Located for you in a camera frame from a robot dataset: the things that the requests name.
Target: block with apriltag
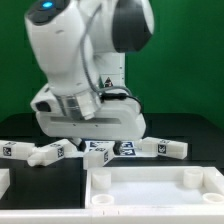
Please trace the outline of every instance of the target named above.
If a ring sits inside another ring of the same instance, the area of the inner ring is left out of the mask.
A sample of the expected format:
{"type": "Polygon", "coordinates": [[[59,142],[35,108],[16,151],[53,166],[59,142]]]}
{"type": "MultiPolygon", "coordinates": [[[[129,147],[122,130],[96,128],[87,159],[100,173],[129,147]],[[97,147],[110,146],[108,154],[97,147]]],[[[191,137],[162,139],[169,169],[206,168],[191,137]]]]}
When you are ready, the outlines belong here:
{"type": "Polygon", "coordinates": [[[34,147],[34,143],[0,140],[0,158],[27,160],[34,147]]]}
{"type": "Polygon", "coordinates": [[[158,141],[158,155],[175,159],[184,159],[187,156],[188,144],[161,139],[158,141]]]}
{"type": "Polygon", "coordinates": [[[33,154],[27,159],[27,162],[30,166],[48,166],[51,163],[69,156],[75,151],[77,151],[76,146],[67,139],[63,139],[44,147],[34,149],[33,154]]]}
{"type": "Polygon", "coordinates": [[[102,143],[83,157],[83,168],[102,167],[114,158],[114,142],[102,143]]]}

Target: white plastic tray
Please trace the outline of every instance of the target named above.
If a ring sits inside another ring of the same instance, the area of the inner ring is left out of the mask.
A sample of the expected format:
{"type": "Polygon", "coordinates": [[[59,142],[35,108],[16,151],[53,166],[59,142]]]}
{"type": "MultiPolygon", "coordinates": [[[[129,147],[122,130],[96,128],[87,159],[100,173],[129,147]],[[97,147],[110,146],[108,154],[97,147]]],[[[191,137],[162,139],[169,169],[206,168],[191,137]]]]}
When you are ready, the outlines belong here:
{"type": "MultiPolygon", "coordinates": [[[[206,193],[224,195],[224,177],[214,167],[93,168],[88,170],[85,206],[107,205],[106,201],[101,204],[93,201],[102,194],[107,195],[108,200],[109,196],[113,198],[113,206],[205,205],[203,197],[206,193]],[[191,189],[184,185],[187,169],[202,171],[202,186],[191,189]],[[102,170],[111,174],[111,186],[103,190],[94,188],[92,183],[92,174],[102,170]]],[[[211,204],[224,206],[221,201],[211,204]]]]}

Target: black surface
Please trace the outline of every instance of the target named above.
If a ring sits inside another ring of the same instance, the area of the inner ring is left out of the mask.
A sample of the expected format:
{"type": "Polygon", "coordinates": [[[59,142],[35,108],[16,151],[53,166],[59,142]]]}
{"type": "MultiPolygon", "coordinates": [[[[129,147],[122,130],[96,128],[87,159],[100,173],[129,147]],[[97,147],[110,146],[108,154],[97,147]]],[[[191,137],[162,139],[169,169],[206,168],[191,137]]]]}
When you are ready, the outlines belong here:
{"type": "MultiPolygon", "coordinates": [[[[117,158],[107,166],[215,166],[224,173],[223,130],[191,114],[145,114],[145,120],[145,136],[187,142],[187,158],[117,158]]],[[[58,140],[43,134],[34,114],[18,114],[3,121],[0,139],[37,146],[58,140]]],[[[84,208],[86,172],[82,165],[82,159],[63,159],[48,167],[32,168],[26,161],[0,159],[0,168],[10,168],[11,179],[0,209],[84,208]]]]}

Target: green wall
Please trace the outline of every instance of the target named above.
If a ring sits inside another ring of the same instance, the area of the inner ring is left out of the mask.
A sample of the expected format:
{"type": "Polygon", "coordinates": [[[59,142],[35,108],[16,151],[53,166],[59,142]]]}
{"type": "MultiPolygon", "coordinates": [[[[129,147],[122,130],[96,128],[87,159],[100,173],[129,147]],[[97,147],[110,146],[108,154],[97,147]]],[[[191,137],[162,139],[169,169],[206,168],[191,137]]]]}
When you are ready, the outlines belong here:
{"type": "MultiPolygon", "coordinates": [[[[24,12],[33,0],[1,0],[0,120],[31,112],[46,78],[32,54],[24,12]]],[[[224,1],[151,0],[155,34],[128,55],[126,83],[144,112],[196,113],[224,129],[224,1]]]]}

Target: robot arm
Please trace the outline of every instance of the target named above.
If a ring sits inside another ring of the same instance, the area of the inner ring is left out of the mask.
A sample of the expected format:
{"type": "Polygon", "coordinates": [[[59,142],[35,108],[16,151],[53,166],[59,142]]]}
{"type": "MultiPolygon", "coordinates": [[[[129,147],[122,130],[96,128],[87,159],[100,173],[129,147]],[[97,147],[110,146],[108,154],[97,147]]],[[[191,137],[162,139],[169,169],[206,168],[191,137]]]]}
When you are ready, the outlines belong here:
{"type": "Polygon", "coordinates": [[[50,136],[106,140],[141,138],[145,122],[138,103],[114,100],[99,89],[97,55],[135,52],[153,29],[148,0],[39,0],[25,15],[32,49],[46,85],[31,105],[50,136]]]}

